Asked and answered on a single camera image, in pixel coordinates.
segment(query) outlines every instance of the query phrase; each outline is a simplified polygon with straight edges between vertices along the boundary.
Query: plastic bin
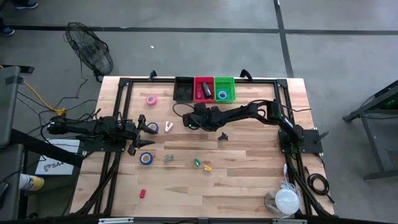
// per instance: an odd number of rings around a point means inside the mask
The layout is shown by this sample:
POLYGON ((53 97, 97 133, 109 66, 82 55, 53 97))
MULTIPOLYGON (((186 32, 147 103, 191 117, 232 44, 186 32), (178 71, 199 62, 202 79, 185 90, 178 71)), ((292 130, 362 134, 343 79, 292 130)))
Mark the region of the plastic bin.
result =
POLYGON ((215 100, 217 103, 232 103, 236 99, 235 79, 231 77, 216 77, 215 100))
POLYGON ((193 101, 193 77, 175 77, 173 100, 177 103, 193 101))
POLYGON ((195 77, 193 79, 193 101, 195 103, 214 103, 214 77, 195 77), (205 99, 205 94, 201 87, 202 83, 207 83, 211 91, 211 98, 205 99))

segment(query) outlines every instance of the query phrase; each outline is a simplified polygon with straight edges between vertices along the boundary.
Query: fan grille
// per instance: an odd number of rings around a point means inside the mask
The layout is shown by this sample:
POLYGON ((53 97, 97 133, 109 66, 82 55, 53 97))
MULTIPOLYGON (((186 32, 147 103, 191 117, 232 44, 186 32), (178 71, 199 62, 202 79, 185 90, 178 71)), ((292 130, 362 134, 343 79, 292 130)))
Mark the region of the fan grille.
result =
POLYGON ((87 26, 79 22, 67 25, 66 37, 80 60, 95 73, 109 75, 113 70, 113 61, 108 46, 87 26))

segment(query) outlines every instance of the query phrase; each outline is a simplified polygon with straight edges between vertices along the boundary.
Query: concrete floor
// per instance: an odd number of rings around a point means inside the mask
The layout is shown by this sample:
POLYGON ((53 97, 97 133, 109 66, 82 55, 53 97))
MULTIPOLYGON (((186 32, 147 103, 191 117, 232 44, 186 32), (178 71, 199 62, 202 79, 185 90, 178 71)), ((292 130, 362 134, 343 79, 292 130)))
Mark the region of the concrete floor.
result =
MULTIPOLYGON (((41 0, 39 8, 1 14, 6 22, 30 26, 65 26, 79 21, 88 26, 278 28, 271 0, 41 0)), ((286 29, 396 30, 398 2, 394 0, 280 0, 286 29)), ((108 43, 115 68, 111 75, 237 76, 245 68, 254 77, 286 77, 279 34, 97 32, 108 43)), ((341 117, 368 96, 398 78, 398 36, 287 35, 294 77, 304 78, 314 122, 330 131, 323 140, 326 174, 340 217, 397 222, 398 178, 365 183, 377 165, 360 121, 341 117)), ((0 38, 0 63, 35 67, 25 80, 51 104, 73 96, 82 82, 77 56, 63 41, 63 32, 17 30, 0 38)), ((71 107, 97 99, 100 84, 89 69, 80 99, 71 107)), ((26 86, 20 91, 32 96, 26 86)), ((43 108, 23 99, 36 111, 43 108)), ((92 111, 88 103, 68 115, 92 111)), ((45 114, 49 120, 52 114, 45 114)), ((37 115, 18 103, 14 128, 29 131, 37 115)), ((36 200, 40 216, 59 215, 67 198, 60 191, 36 200)))

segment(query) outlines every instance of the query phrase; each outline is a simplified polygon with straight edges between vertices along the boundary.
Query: wooden tabletop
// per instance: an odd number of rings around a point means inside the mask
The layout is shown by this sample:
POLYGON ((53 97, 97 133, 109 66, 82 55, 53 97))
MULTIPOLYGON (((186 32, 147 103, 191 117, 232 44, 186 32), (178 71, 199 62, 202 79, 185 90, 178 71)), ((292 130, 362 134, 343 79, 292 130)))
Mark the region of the wooden tabletop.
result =
MULTIPOLYGON (((112 115, 119 78, 104 78, 97 104, 97 109, 101 108, 100 116, 112 115)), ((304 80, 287 80, 293 108, 309 108, 304 80)), ((284 179, 285 157, 280 152, 279 127, 245 119, 228 123, 215 133, 184 128, 181 117, 172 111, 175 103, 173 90, 173 83, 135 83, 133 86, 128 118, 137 121, 138 116, 144 114, 147 123, 153 121, 159 125, 159 133, 141 132, 141 139, 153 140, 156 144, 141 148, 136 156, 122 153, 112 216, 274 218, 274 214, 264 206, 264 196, 279 189, 284 179), (155 106, 145 104, 148 95, 157 96, 155 106), (169 133, 164 130, 166 121, 174 124, 169 133), (229 136, 229 141, 218 141, 222 132, 229 136), (143 152, 154 155, 150 166, 139 162, 143 152), (165 164, 166 154, 173 154, 175 160, 165 164), (194 165, 194 158, 202 162, 201 167, 194 165), (204 172, 203 164, 213 170, 204 172), (139 197, 142 189, 146 189, 143 199, 139 197)), ((252 100, 274 98, 272 85, 236 84, 236 101, 217 106, 220 110, 228 110, 252 100)), ((184 114, 192 109, 179 105, 176 110, 184 114)), ((294 118, 304 129, 313 128, 311 111, 294 113, 294 118)), ((81 208, 98 186, 103 157, 103 152, 95 152, 83 161, 71 212, 81 208)), ((310 173, 325 175, 318 157, 312 154, 302 154, 302 157, 310 173)), ((104 192, 102 207, 108 197, 108 189, 104 192)), ((328 212, 334 213, 327 197, 315 197, 328 212)))

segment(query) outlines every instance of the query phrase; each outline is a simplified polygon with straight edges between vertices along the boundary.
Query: white container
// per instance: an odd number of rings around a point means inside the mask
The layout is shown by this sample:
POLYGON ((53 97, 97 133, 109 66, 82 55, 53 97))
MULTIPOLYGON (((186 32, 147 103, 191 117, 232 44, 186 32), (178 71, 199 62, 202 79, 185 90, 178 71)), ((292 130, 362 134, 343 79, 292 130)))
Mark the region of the white container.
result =
POLYGON ((44 179, 34 175, 20 174, 19 190, 40 190, 44 185, 44 179))
POLYGON ((273 190, 267 193, 265 205, 278 218, 287 218, 300 208, 300 199, 290 189, 273 190))

